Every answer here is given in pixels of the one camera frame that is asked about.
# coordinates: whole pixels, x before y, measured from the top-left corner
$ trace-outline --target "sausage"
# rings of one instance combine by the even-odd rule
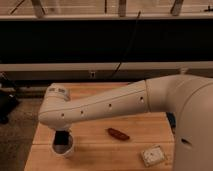
[[[107,132],[109,133],[109,135],[111,135],[112,137],[114,137],[118,140],[126,141],[126,140],[130,139],[130,137],[128,135],[126,135],[123,132],[120,132],[116,129],[113,129],[113,128],[108,128]]]

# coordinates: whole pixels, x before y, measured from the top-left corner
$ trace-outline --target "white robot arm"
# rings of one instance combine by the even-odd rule
[[[52,84],[46,91],[39,121],[56,130],[57,145],[68,153],[72,147],[60,141],[69,136],[72,123],[145,112],[171,112],[176,118],[173,171],[213,170],[213,79],[175,75],[139,81],[80,100]]]

